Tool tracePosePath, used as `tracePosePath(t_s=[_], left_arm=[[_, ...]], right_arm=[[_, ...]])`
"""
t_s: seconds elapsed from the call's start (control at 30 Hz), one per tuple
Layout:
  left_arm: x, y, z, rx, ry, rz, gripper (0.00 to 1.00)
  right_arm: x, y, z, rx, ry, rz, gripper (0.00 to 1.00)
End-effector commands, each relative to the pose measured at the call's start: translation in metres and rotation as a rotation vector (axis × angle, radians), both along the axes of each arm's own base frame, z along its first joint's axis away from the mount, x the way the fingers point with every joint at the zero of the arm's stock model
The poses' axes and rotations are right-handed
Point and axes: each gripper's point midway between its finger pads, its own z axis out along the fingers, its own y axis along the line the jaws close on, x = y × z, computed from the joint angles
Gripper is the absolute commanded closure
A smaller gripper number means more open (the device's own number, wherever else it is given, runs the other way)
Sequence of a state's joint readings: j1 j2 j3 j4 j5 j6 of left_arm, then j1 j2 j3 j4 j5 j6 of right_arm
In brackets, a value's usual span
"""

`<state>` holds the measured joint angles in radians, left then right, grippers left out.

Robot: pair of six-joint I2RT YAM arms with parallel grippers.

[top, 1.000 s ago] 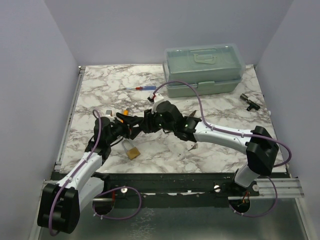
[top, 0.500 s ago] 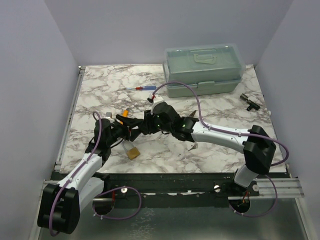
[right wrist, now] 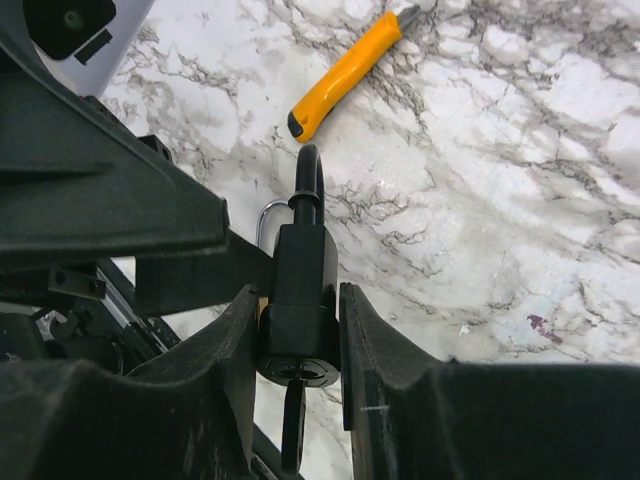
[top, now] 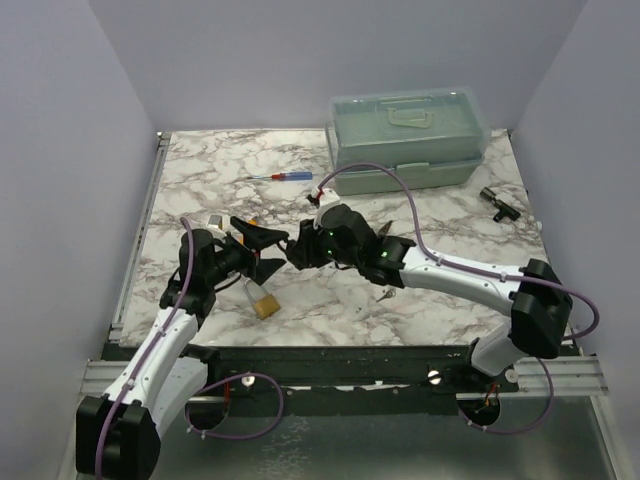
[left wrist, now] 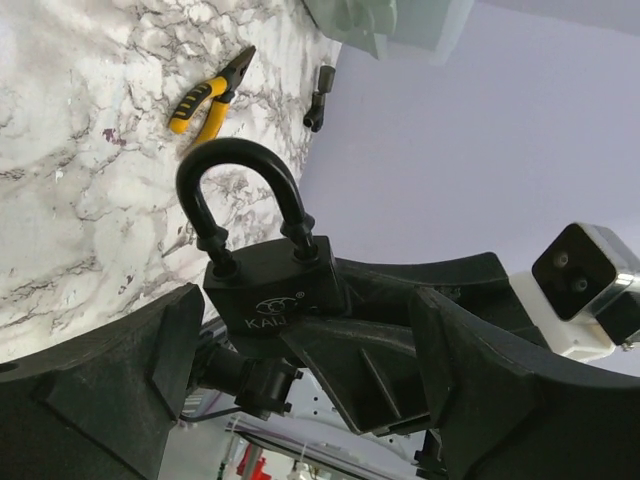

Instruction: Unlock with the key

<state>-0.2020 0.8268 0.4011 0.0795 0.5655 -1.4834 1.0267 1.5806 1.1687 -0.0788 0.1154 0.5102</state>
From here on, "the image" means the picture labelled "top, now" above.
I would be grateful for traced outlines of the black padlock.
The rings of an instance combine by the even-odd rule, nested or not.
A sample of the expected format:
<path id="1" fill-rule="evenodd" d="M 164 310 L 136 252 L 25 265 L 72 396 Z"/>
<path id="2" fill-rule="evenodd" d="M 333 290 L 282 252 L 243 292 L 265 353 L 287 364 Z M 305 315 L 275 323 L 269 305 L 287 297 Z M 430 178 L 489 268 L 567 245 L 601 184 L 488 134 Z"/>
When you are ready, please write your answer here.
<path id="1" fill-rule="evenodd" d="M 289 262 L 294 263 L 299 259 L 296 240 L 283 239 L 277 243 L 277 248 L 285 255 Z"/>

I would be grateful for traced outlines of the silver keys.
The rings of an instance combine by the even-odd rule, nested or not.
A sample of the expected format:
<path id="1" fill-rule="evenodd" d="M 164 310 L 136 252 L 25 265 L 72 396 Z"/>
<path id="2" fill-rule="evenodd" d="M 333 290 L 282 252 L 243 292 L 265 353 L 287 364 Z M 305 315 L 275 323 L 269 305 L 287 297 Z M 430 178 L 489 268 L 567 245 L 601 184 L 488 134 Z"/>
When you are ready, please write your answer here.
<path id="1" fill-rule="evenodd" d="M 384 294 L 380 298 L 377 299 L 377 302 L 381 302 L 381 301 L 386 300 L 386 299 L 394 298 L 395 295 L 396 295 L 396 290 L 395 289 L 389 289 L 389 290 L 385 291 Z"/>

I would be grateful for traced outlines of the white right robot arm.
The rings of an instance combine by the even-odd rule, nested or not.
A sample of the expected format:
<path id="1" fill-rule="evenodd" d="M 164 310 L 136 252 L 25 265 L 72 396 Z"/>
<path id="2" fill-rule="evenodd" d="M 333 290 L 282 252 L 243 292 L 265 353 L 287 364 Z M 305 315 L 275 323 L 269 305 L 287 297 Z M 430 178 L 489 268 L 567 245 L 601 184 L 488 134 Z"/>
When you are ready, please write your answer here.
<path id="1" fill-rule="evenodd" d="M 556 358 L 573 307 L 544 261 L 518 268 L 427 255 L 410 239 L 375 232 L 346 205 L 330 208 L 321 220 L 301 221 L 285 254 L 299 270 L 334 263 L 377 285 L 434 290 L 507 316 L 508 322 L 472 342 L 460 367 L 462 384 L 474 392 L 524 357 Z"/>

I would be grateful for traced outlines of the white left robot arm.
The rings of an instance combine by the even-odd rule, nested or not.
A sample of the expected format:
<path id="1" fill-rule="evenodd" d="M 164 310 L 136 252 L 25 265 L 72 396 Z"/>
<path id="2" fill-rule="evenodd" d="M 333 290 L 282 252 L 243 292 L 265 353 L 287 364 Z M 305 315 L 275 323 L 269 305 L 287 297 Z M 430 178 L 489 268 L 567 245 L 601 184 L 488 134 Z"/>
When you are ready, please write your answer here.
<path id="1" fill-rule="evenodd" d="M 185 232 L 179 266 L 161 295 L 152 327 L 119 376 L 99 396 L 87 396 L 75 419 L 75 467 L 96 479 L 148 479 L 157 465 L 162 438 L 187 401 L 197 392 L 214 393 L 220 368 L 184 350 L 210 314 L 231 275 L 261 285 L 284 265 L 263 260 L 262 250 L 287 240 L 237 217 L 231 224 L 242 235 L 217 238 L 208 229 Z"/>

